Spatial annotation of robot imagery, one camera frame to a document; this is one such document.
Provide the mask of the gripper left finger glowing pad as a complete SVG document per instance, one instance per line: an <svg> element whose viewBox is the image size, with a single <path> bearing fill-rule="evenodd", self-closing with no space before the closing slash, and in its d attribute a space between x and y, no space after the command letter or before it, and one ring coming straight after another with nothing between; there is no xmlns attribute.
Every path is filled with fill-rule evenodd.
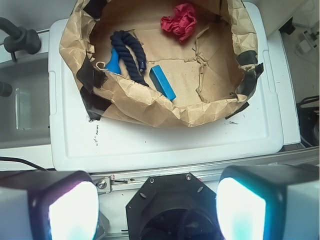
<svg viewBox="0 0 320 240"><path fill-rule="evenodd" d="M2 240L92 240L99 216L96 186L85 171L2 171Z"/></svg>

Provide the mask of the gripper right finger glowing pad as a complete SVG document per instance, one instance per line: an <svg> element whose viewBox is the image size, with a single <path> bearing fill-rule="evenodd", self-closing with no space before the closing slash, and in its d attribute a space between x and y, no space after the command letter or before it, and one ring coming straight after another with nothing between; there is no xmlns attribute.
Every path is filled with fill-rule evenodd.
<svg viewBox="0 0 320 240"><path fill-rule="evenodd" d="M230 165L220 176L216 211L226 240L318 240L320 168Z"/></svg>

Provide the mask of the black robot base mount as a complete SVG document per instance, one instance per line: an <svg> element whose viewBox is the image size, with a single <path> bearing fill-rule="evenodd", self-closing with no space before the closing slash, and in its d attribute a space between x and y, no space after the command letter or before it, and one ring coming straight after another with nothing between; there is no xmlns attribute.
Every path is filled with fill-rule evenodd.
<svg viewBox="0 0 320 240"><path fill-rule="evenodd" d="M151 176L126 205L131 240L222 240L217 194L191 173Z"/></svg>

